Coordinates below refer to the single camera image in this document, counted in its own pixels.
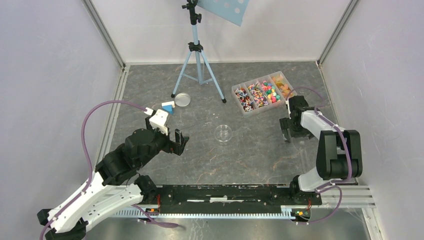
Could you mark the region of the clear round jar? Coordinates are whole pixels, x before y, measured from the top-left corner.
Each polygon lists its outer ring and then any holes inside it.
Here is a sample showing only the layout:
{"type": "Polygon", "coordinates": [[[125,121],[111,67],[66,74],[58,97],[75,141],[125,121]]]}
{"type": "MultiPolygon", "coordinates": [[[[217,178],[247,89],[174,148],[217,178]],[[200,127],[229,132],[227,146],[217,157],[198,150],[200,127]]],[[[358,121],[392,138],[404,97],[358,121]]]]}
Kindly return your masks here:
{"type": "Polygon", "coordinates": [[[233,137],[233,131],[230,126],[221,124],[214,130],[214,138],[220,143],[227,143],[233,137]]]}

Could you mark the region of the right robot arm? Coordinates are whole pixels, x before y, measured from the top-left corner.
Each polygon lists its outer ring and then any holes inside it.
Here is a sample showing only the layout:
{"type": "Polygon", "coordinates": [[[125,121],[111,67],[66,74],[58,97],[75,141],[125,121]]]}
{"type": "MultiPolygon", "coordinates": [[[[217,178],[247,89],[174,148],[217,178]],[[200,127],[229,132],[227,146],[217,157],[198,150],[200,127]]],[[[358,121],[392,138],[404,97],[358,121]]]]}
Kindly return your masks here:
{"type": "Polygon", "coordinates": [[[279,120],[286,142],[295,138],[318,140],[315,167],[297,175],[290,183],[289,199],[302,204],[309,193],[321,193],[336,184],[358,178],[363,173],[361,136],[356,130],[338,126],[304,96],[286,100],[288,117],[279,120]]]}

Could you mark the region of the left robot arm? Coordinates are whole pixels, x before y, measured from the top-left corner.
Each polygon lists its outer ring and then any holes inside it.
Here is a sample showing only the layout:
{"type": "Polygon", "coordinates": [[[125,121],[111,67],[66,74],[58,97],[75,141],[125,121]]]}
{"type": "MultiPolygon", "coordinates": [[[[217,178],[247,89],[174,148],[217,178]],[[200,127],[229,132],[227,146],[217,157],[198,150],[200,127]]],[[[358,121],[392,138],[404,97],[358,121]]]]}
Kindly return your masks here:
{"type": "Polygon", "coordinates": [[[175,141],[159,129],[140,128],[128,136],[124,143],[109,152],[100,161],[93,174],[72,196],[59,206],[42,209],[37,213],[43,225],[41,240],[82,240],[88,231],[120,209],[140,202],[153,203],[157,190],[149,176],[141,175],[134,183],[104,199],[126,181],[135,177],[160,152],[180,156],[188,136],[175,130],[175,141]]]}

